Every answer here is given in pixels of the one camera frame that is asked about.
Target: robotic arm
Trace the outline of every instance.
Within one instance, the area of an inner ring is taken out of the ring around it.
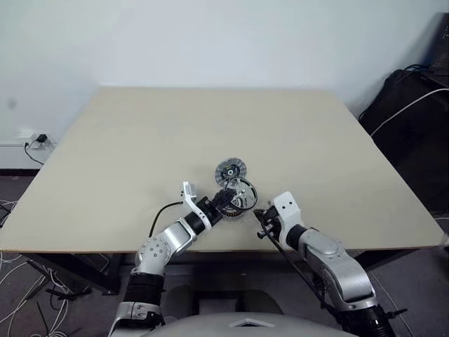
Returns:
[[[183,205],[190,213],[148,238],[139,248],[136,266],[131,270],[125,298],[119,303],[109,336],[129,336],[130,331],[132,336],[134,333],[140,336],[142,332],[165,324],[160,304],[166,264],[222,218],[219,210],[230,204],[235,194],[235,190],[220,190],[212,201],[204,197],[195,204],[194,186],[183,182]]]
[[[357,336],[395,336],[388,320],[405,310],[384,312],[365,270],[341,242],[304,226],[290,192],[274,198],[266,211],[254,213],[264,229],[257,234],[260,239],[270,235],[283,249],[295,249],[319,276],[334,305],[332,314],[345,331]]]
[[[342,331],[330,335],[329,328],[318,324],[312,326],[312,323],[293,317],[237,312],[223,314],[224,316],[209,315],[205,319],[200,317],[181,319],[163,329],[153,331],[156,326],[165,325],[160,304],[166,264],[173,256],[181,254],[190,247],[198,235],[209,231],[222,219],[223,213],[227,216],[236,216],[250,209],[250,206],[247,206],[250,203],[247,202],[249,199],[246,199],[246,190],[253,190],[255,195],[253,204],[257,201],[255,190],[246,180],[237,178],[229,181],[232,182],[232,188],[228,188],[227,183],[212,200],[204,197],[197,203],[194,186],[183,182],[181,195],[185,210],[189,213],[161,233],[145,240],[139,248],[135,257],[136,266],[131,270],[126,295],[123,302],[119,303],[109,337],[147,336],[149,331],[155,336],[159,336],[158,331],[161,333],[165,331],[167,336],[180,336],[180,333],[195,336],[196,334],[188,334],[188,330],[196,331],[195,329],[206,327],[212,329],[212,326],[216,329],[213,330],[215,336],[228,336],[229,327],[240,326],[237,324],[240,324],[242,319],[243,321],[250,319],[252,326],[267,321],[266,326],[273,327],[270,330],[273,336],[293,336],[293,334],[310,336],[311,331],[314,332],[314,336],[346,335]],[[314,228],[307,229],[304,226],[301,210],[291,193],[285,192],[275,197],[271,204],[267,210],[254,210],[263,228],[257,235],[260,239],[270,238],[284,255],[284,249],[292,248],[298,251],[321,281],[323,295],[319,296],[316,287],[308,279],[304,280],[343,329],[360,337],[395,336],[388,320],[405,310],[384,312],[363,268],[346,253],[341,242],[327,237]],[[333,306],[325,302],[325,290],[328,291]],[[248,335],[245,329],[233,330],[233,334],[258,336],[257,330],[252,331],[255,335]]]

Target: gray floor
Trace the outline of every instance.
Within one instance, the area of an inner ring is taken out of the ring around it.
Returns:
[[[0,199],[16,200],[25,191],[31,178],[0,177]],[[440,221],[444,230],[449,222]],[[4,258],[15,255],[4,254]],[[4,263],[0,279],[25,258],[14,263]],[[449,254],[440,248],[421,249],[388,265],[376,269],[370,275],[380,302],[385,310],[408,308],[403,319],[414,336],[449,336]],[[122,268],[123,284],[127,282],[129,267]],[[26,265],[14,272],[0,286],[0,320],[15,309],[17,302],[39,276]],[[320,310],[316,299],[297,275],[292,272],[247,273],[246,275],[202,275],[193,282],[191,275],[169,275],[165,289],[190,284],[198,290],[244,290],[260,289],[269,293],[287,315],[303,317],[315,322],[335,326],[333,318]],[[116,304],[123,298],[102,296],[100,292],[80,298],[70,304],[69,314],[60,330],[71,333],[81,328],[74,336],[106,336],[112,322]],[[53,322],[56,311],[48,304],[49,295],[41,292],[26,303],[17,313],[11,328],[11,336],[44,335],[44,325],[38,314],[36,302],[42,307],[47,322]],[[0,324],[0,336],[7,336],[9,321]],[[400,336],[411,336],[404,323],[396,318],[392,321],[395,332]]]

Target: black cable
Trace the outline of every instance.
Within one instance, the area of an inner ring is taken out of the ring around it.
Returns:
[[[29,293],[29,295],[26,297],[26,298],[24,298],[24,300],[25,301],[29,301],[32,297],[34,297],[35,295],[37,295],[37,293],[43,288],[43,285],[45,285],[45,284],[40,284],[40,285],[38,285],[38,286],[36,286],[35,288],[33,288],[33,290]]]
[[[42,288],[44,288],[47,285],[47,283],[48,280],[46,279],[42,284],[34,288],[33,291],[30,292],[27,297],[25,297],[25,300],[31,300],[33,297],[35,297],[42,290]]]
[[[151,230],[149,231],[148,237],[152,237],[152,236],[153,236],[153,231],[154,231],[154,227],[156,226],[157,219],[159,218],[159,216],[161,215],[161,213],[163,212],[163,210],[164,210],[164,209],[167,209],[168,207],[176,206],[176,205],[181,205],[181,204],[182,204],[182,201],[178,201],[178,202],[173,202],[172,204],[168,204],[168,205],[165,205],[164,207],[162,207],[162,208],[159,210],[159,212],[157,212],[156,217],[155,217],[154,220],[153,220],[152,228],[151,228]]]
[[[47,322],[46,322],[45,318],[43,317],[43,313],[42,313],[41,306],[39,305],[39,301],[36,301],[36,306],[37,306],[37,310],[39,311],[39,314],[41,315],[43,325],[45,325],[45,331],[47,333],[46,336],[48,336],[50,331],[48,330]]]
[[[7,209],[5,206],[3,206],[2,204],[0,204],[0,207],[2,208],[2,209],[4,209],[5,211],[7,211],[8,213],[11,213],[11,210],[10,209]]]
[[[4,216],[2,216],[2,217],[0,218],[0,228],[3,227],[3,220],[4,220],[5,218],[7,218],[8,216],[9,216],[9,213],[5,214]]]
[[[51,306],[51,308],[52,308],[53,310],[55,310],[55,311],[61,310],[61,308],[57,308],[57,307],[53,304],[53,297],[54,297],[54,294],[51,293],[51,294],[50,294],[50,306]]]
[[[268,239],[272,242],[272,244],[278,249],[279,253],[287,260],[288,263],[293,267],[293,269],[301,276],[301,278],[306,282],[307,286],[310,288],[312,293],[316,296],[316,298],[320,301],[320,304],[323,308],[325,308],[329,313],[336,317],[336,311],[335,308],[329,304],[327,304],[324,301],[324,298],[320,296],[320,294],[316,291],[314,285],[305,277],[303,272],[295,265],[295,263],[290,259],[290,257],[287,255],[287,253],[283,250],[283,248],[279,245],[279,243],[272,237],[272,235],[269,233],[267,227],[265,226],[264,219],[260,220],[260,225],[262,226],[262,229],[264,230],[266,236]]]
[[[73,336],[74,334],[76,334],[77,332],[81,331],[83,328],[77,328],[75,330],[73,330],[73,332],[67,334],[67,337]]]
[[[396,89],[398,87],[398,85],[404,80],[407,79],[410,75],[421,71],[422,69],[429,69],[429,65],[418,65],[418,64],[414,64],[414,65],[409,65],[408,67],[405,67],[404,69],[402,69],[401,71],[403,73],[405,73],[403,76],[400,76],[399,78],[396,79],[396,81],[394,82],[393,86],[391,87],[391,89]],[[410,68],[415,68],[409,72],[407,72],[408,69]],[[377,102],[375,102],[375,100],[373,101],[373,103],[371,103],[371,105],[376,104],[379,105],[380,103],[383,103],[387,98],[390,98],[391,95],[393,95],[394,91],[391,91],[386,93],[385,96],[383,98],[381,98],[380,100],[378,100]],[[358,116],[358,121],[361,121],[365,112],[367,109],[365,109],[365,111],[363,111],[359,116]]]
[[[36,163],[40,163],[40,165],[43,165],[43,162],[41,162],[41,161],[39,161],[39,160],[37,160],[37,159],[31,157],[31,155],[30,155],[30,154],[28,153],[28,151],[27,151],[27,147],[33,145],[33,143],[34,143],[34,140],[31,142],[31,144],[25,143],[25,146],[23,147],[23,150],[25,151],[25,153],[27,154],[27,156],[28,156],[32,161],[35,161]]]

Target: black bag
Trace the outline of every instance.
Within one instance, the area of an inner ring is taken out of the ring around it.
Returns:
[[[399,110],[444,85],[417,71],[396,70],[359,121],[369,133]],[[449,92],[432,94],[374,135],[380,151],[433,212],[449,212]]]

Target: beige tabletop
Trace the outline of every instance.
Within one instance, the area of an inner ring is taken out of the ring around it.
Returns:
[[[348,109],[326,91],[101,88],[0,231],[0,249],[135,251],[156,212],[219,190],[239,157],[258,207],[289,190],[306,226],[348,249],[438,245],[443,232]],[[155,232],[186,212],[159,218]],[[252,212],[218,223],[193,251],[273,250]]]

